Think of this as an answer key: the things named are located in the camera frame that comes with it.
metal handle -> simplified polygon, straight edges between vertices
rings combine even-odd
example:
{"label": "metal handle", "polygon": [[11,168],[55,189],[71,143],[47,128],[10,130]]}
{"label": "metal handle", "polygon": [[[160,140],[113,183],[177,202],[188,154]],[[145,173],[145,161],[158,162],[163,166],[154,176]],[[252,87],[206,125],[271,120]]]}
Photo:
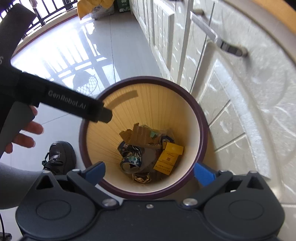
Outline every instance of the metal handle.
{"label": "metal handle", "polygon": [[190,12],[190,19],[201,28],[209,38],[222,50],[227,53],[231,53],[238,57],[245,57],[248,55],[248,50],[245,47],[238,47],[231,45],[224,41],[222,38],[215,33],[203,20],[201,17],[196,16],[195,13]]}

black shoe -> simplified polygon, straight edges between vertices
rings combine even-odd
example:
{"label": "black shoe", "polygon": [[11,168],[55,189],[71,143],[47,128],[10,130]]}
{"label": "black shoe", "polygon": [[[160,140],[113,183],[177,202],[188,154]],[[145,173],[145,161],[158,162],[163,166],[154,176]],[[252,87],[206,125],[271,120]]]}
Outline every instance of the black shoe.
{"label": "black shoe", "polygon": [[73,147],[66,141],[52,143],[42,165],[43,169],[51,171],[53,175],[66,175],[76,166]]}

yellow cloth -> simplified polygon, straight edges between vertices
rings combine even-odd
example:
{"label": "yellow cloth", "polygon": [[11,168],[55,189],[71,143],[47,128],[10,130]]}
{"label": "yellow cloth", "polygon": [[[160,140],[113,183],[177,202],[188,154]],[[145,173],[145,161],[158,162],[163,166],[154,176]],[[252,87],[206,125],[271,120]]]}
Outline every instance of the yellow cloth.
{"label": "yellow cloth", "polygon": [[94,7],[101,5],[103,8],[108,9],[112,6],[114,0],[78,0],[77,13],[80,20],[91,13]]}

shoelace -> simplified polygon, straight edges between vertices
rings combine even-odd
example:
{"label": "shoelace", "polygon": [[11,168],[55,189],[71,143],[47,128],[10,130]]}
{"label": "shoelace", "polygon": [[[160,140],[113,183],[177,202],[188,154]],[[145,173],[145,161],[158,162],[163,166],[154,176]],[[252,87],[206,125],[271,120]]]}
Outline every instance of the shoelace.
{"label": "shoelace", "polygon": [[46,154],[45,158],[44,158],[44,161],[42,161],[42,165],[44,166],[43,169],[46,169],[46,170],[49,170],[51,171],[52,173],[56,173],[56,171],[54,170],[54,167],[60,167],[64,164],[63,161],[60,161],[60,160],[57,160],[55,158],[52,158],[50,160],[46,160],[46,158],[48,157],[49,155],[49,152]]}

tile floor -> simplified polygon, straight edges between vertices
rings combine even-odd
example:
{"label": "tile floor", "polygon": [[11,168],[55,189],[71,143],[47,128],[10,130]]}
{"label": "tile floor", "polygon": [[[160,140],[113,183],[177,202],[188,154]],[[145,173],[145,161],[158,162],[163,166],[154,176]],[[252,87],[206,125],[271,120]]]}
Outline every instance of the tile floor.
{"label": "tile floor", "polygon": [[[93,97],[128,77],[161,77],[141,27],[130,12],[99,21],[89,16],[81,21],[72,18],[26,46],[13,57],[12,65]],[[26,149],[14,145],[13,153],[5,153],[1,162],[23,170],[41,170],[50,144],[64,140],[75,149],[77,167],[85,168],[78,147],[81,118],[40,104],[35,121],[43,125],[44,133],[26,134],[35,139],[36,146]],[[21,237],[15,211],[1,211],[5,231],[12,234],[13,241]]]}

